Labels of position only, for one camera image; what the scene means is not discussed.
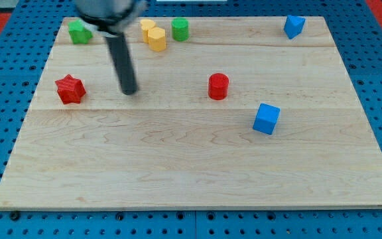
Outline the grey robot arm end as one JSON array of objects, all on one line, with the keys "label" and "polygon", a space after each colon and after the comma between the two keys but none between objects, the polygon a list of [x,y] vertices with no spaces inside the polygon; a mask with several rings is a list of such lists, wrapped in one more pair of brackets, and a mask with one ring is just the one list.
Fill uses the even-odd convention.
[{"label": "grey robot arm end", "polygon": [[146,1],[74,0],[78,16],[91,32],[118,37],[147,9]]}]

